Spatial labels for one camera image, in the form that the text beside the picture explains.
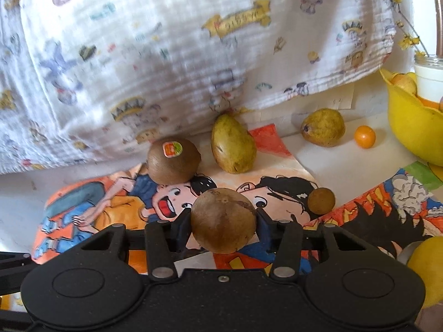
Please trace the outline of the anime fighter drawing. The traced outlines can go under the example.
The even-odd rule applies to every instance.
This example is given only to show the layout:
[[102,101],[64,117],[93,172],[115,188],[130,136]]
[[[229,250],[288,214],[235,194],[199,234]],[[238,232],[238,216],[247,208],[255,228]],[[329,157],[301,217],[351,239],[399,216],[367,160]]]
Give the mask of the anime fighter drawing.
[[442,235],[440,189],[442,181],[417,161],[306,228],[341,226],[397,259],[410,244]]

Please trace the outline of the green pear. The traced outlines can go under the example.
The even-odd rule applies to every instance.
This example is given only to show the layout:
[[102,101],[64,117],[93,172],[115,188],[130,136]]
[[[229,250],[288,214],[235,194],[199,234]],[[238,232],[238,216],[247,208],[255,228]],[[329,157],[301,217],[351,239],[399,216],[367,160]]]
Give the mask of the green pear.
[[307,116],[300,127],[303,138],[317,146],[334,147],[345,134],[345,122],[338,110],[319,109]]
[[251,171],[257,156],[253,136],[238,120],[228,114],[222,114],[215,120],[211,148],[215,162],[230,174]]

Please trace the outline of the kiwi with sticker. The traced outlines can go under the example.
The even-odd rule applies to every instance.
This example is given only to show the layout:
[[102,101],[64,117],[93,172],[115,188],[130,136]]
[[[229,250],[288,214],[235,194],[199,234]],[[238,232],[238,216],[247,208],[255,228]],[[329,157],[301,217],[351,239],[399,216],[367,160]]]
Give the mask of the kiwi with sticker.
[[196,174],[201,155],[190,140],[168,137],[151,145],[146,161],[156,184],[172,185],[185,183]]

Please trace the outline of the white jar with twigs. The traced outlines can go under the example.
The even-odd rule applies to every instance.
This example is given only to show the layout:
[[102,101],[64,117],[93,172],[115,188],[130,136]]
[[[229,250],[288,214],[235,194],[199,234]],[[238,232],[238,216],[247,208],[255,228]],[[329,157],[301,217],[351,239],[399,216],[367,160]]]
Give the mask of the white jar with twigs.
[[414,71],[417,79],[418,97],[427,103],[437,105],[442,102],[442,57],[415,56]]

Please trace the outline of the brown round fruit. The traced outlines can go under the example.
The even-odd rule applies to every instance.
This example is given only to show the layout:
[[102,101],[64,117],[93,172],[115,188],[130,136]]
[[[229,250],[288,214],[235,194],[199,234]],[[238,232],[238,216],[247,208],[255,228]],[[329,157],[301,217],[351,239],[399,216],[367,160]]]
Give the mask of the brown round fruit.
[[192,205],[192,235],[212,253],[230,254],[242,249],[255,234],[256,225],[256,208],[232,189],[207,190]]

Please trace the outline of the small brown longan fruit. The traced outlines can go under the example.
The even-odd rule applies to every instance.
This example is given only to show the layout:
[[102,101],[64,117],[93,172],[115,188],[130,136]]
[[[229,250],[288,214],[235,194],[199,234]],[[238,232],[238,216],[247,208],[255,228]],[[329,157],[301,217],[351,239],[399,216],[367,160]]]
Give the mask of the small brown longan fruit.
[[336,197],[332,190],[326,187],[314,189],[308,196],[309,210],[316,215],[330,213],[336,205]]

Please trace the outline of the cartoon kids drawing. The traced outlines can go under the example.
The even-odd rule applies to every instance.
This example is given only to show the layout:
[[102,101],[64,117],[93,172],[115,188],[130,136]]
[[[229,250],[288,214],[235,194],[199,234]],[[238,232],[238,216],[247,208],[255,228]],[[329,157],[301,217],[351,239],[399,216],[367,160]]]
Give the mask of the cartoon kids drawing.
[[274,125],[251,130],[257,156],[250,172],[232,175],[212,156],[209,140],[197,143],[202,157],[190,181],[155,183],[145,165],[90,178],[60,189],[47,201],[38,226],[32,259],[44,263],[114,223],[143,229],[147,223],[175,220],[202,193],[226,187],[243,194],[273,220],[307,225],[315,215],[307,199],[317,188],[314,178],[286,148]]

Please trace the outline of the yellow plastic bowl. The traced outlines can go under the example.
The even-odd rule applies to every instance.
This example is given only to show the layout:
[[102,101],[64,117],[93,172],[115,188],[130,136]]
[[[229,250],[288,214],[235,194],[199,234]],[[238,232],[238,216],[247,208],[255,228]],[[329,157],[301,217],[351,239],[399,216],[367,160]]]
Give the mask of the yellow plastic bowl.
[[387,86],[387,117],[393,135],[415,156],[441,166],[442,112],[425,106],[416,95],[392,84],[395,73],[384,68],[379,73]]

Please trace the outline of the small orange citrus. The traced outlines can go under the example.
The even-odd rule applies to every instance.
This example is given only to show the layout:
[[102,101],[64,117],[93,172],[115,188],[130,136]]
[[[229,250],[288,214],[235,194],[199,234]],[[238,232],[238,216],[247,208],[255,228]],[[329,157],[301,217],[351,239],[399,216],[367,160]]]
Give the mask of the small orange citrus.
[[371,148],[375,144],[376,133],[370,126],[361,125],[354,132],[354,140],[361,148]]

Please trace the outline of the white cartoon print cloth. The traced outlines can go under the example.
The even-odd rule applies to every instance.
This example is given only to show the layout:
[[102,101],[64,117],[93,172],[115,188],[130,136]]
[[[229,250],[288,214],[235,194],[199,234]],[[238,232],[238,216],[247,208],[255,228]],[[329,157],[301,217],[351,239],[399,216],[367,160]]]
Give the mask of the white cartoon print cloth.
[[402,2],[1,0],[1,172],[121,158],[226,110],[347,110]]

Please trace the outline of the yellow lemon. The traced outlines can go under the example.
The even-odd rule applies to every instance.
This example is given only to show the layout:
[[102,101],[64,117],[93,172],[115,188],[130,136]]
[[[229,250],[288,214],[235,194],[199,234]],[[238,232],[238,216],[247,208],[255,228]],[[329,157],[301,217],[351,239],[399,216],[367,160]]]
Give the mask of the yellow lemon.
[[423,308],[442,301],[443,293],[443,237],[435,236],[423,241],[408,260],[408,267],[423,280],[426,296]]

